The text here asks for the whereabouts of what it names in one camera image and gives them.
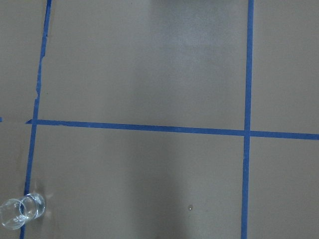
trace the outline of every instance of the transparent drinking glass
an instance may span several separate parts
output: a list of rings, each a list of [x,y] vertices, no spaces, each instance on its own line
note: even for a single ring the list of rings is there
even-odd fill
[[[45,200],[38,193],[30,193],[19,199],[9,199],[0,206],[0,222],[10,230],[40,217],[45,211]]]

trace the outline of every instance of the horizontal blue line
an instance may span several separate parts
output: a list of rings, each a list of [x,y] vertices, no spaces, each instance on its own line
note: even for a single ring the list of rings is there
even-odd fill
[[[190,127],[121,124],[121,123],[57,121],[57,120],[43,120],[43,119],[37,120],[36,124],[38,124],[38,125],[62,125],[62,126],[71,126],[71,127],[87,127],[87,128],[111,128],[111,129],[127,129],[127,130],[178,132],[178,133],[218,134],[218,135],[232,135],[232,136],[243,136],[244,135],[243,130],[217,129],[217,128],[190,128]]]
[[[319,134],[316,134],[316,133],[289,133],[289,132],[250,131],[250,135],[252,137],[292,138],[292,139],[319,140]]]

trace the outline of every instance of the gray floor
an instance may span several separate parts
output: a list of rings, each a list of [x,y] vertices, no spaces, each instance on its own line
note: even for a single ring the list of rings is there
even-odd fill
[[[247,3],[54,0],[39,119],[243,130]],[[23,194],[45,5],[0,2],[0,203]],[[255,1],[252,130],[319,133],[318,11]],[[251,138],[249,239],[317,237],[318,155]],[[39,125],[25,238],[239,239],[242,165],[241,136]]]

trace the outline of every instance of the blue tape line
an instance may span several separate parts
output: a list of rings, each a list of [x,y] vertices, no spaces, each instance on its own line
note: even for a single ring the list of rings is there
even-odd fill
[[[319,134],[315,134],[315,133],[289,133],[289,132],[251,131],[250,134],[253,137],[319,140]]]
[[[218,134],[244,136],[243,130],[235,129],[217,129],[217,128],[190,128],[190,127],[174,127],[174,126],[157,126],[157,125],[140,125],[140,124],[121,124],[121,123],[97,123],[97,122],[78,122],[78,121],[57,121],[43,120],[36,121],[37,125],[54,125],[54,126],[71,126],[71,127],[87,127],[87,128],[110,128],[110,129],[126,129],[126,130],[143,130],[143,131],[160,131],[160,132],[178,132],[178,133],[200,133],[200,134]]]
[[[25,185],[24,185],[25,195],[28,194],[30,190],[31,170],[32,170],[33,152],[34,152],[34,145],[35,145],[36,127],[37,127],[36,120],[38,119],[40,95],[41,95],[42,59],[45,56],[46,41],[48,37],[49,22],[50,22],[50,12],[51,12],[51,0],[47,0],[44,26],[43,26],[40,61],[39,61],[38,75],[37,75],[37,81],[36,81],[37,98],[34,100],[30,147],[29,147],[28,163],[26,168],[26,177],[25,177]],[[25,228],[22,227],[20,231],[20,239],[24,238],[24,232],[25,232]]]
[[[251,90],[253,68],[253,20],[254,1],[248,1],[247,17],[247,58],[246,58],[246,90],[245,90],[245,136],[243,160],[243,188],[241,213],[241,239],[247,239],[248,227],[248,190],[249,190],[249,154],[250,154],[250,124],[251,124]]]

